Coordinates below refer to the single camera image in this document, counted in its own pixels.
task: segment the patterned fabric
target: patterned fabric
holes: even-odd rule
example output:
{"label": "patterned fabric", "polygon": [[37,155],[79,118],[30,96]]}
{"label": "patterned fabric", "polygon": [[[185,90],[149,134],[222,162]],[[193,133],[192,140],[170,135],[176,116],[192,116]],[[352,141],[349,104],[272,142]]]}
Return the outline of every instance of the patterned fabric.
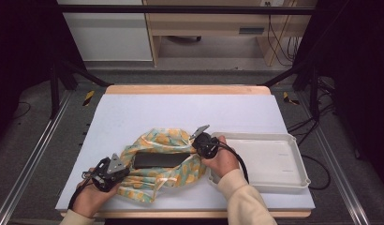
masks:
{"label": "patterned fabric", "polygon": [[137,152],[190,153],[191,156],[174,168],[136,170],[131,167],[118,194],[136,201],[152,203],[157,191],[163,186],[180,187],[200,179],[205,174],[206,167],[201,164],[200,156],[191,143],[189,134],[177,128],[154,128],[141,135],[120,156],[125,165],[131,165],[130,162]]}

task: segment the cabinet door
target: cabinet door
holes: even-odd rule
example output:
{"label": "cabinet door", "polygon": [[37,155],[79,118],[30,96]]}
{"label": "cabinet door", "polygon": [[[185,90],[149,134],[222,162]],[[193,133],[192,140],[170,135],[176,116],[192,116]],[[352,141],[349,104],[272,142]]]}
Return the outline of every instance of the cabinet door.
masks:
{"label": "cabinet door", "polygon": [[[58,0],[59,4],[141,5],[141,0]],[[64,13],[84,61],[152,61],[143,13]]]}

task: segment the aluminum rail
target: aluminum rail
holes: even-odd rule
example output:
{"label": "aluminum rail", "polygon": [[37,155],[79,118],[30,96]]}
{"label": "aluminum rail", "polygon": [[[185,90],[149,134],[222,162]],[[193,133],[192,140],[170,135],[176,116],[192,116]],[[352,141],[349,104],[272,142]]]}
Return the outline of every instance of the aluminum rail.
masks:
{"label": "aluminum rail", "polygon": [[[298,99],[301,100],[306,114],[311,116],[311,113],[308,109],[309,107],[307,97],[300,92],[296,92],[296,94]],[[330,172],[332,173],[332,178],[344,199],[344,203],[347,206],[347,210],[350,213],[353,222],[356,225],[369,225],[370,221],[365,214],[364,209],[362,208],[362,205],[352,188],[352,185],[347,180],[347,176],[345,175],[344,170],[341,168],[338,160],[332,152],[332,148],[330,147],[330,144],[328,143],[320,126],[315,129],[315,133],[318,138],[318,143],[320,144],[321,152],[326,159]]]}
{"label": "aluminum rail", "polygon": [[52,138],[52,134],[57,128],[64,114],[64,111],[66,110],[67,104],[71,96],[71,91],[65,92],[61,102],[62,107],[60,108],[58,114],[56,114],[56,116],[49,121],[43,134],[37,142],[34,151],[32,152],[25,166],[23,167],[22,172],[20,173],[16,183],[14,184],[13,188],[7,195],[7,198],[0,207],[0,225],[5,225],[10,220],[10,217],[14,212],[17,203],[19,202],[23,192],[25,191],[29,181],[31,180],[32,175],[37,167],[37,164],[40,162],[40,159],[43,156],[43,153],[45,152],[50,139]]}

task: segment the beige sleeve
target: beige sleeve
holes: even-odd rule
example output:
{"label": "beige sleeve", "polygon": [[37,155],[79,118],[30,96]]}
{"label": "beige sleeve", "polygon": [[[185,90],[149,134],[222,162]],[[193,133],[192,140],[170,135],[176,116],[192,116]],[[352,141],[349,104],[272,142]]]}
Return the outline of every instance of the beige sleeve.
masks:
{"label": "beige sleeve", "polygon": [[63,221],[61,221],[60,225],[91,225],[94,221],[95,220],[93,218],[81,216],[68,209],[66,216]]}
{"label": "beige sleeve", "polygon": [[276,224],[259,192],[249,186],[241,170],[227,173],[218,189],[228,201],[228,222],[235,224]]}

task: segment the black phone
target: black phone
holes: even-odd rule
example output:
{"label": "black phone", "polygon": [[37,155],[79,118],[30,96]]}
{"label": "black phone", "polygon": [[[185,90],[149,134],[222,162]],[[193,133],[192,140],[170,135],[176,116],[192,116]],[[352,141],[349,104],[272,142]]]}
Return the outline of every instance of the black phone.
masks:
{"label": "black phone", "polygon": [[190,157],[189,153],[147,153],[138,152],[133,159],[132,167],[134,169],[148,169],[154,167],[173,168],[180,165]]}

